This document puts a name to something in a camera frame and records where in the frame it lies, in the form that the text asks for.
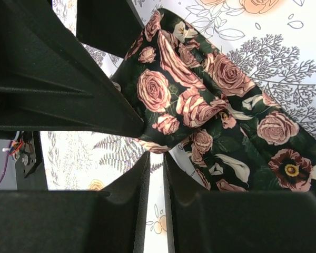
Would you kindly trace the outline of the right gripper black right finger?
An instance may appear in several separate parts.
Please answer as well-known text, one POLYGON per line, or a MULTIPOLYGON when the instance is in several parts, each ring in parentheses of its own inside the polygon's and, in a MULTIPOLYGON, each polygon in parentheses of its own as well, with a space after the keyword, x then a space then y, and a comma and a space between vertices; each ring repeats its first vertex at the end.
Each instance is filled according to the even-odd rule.
POLYGON ((169 252, 316 252, 316 197, 208 191, 164 155, 169 252))

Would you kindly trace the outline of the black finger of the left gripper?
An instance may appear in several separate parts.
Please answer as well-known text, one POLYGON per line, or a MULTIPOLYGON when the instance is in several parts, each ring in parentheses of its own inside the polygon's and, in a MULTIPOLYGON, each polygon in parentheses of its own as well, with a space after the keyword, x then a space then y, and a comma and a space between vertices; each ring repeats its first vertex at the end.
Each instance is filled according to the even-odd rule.
POLYGON ((86 45, 123 58, 143 28, 131 1, 77 1, 76 37, 86 45))
POLYGON ((143 127, 49 1, 0 1, 0 139, 16 131, 138 137, 143 127))

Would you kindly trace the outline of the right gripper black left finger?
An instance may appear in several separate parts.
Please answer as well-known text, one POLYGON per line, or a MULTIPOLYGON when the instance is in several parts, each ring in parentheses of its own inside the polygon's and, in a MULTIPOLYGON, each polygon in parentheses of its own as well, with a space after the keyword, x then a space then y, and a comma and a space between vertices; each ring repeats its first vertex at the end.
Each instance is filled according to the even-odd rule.
POLYGON ((150 154, 101 191, 0 191, 0 252, 143 252, 150 154))

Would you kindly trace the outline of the black floral necktie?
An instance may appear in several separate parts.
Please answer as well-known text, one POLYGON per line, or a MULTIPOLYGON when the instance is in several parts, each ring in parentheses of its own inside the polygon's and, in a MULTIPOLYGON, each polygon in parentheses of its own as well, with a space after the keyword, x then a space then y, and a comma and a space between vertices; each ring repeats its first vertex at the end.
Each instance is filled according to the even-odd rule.
POLYGON ((171 11, 152 14, 112 80, 144 121, 137 142, 170 152, 206 189, 316 196, 316 140, 171 11))

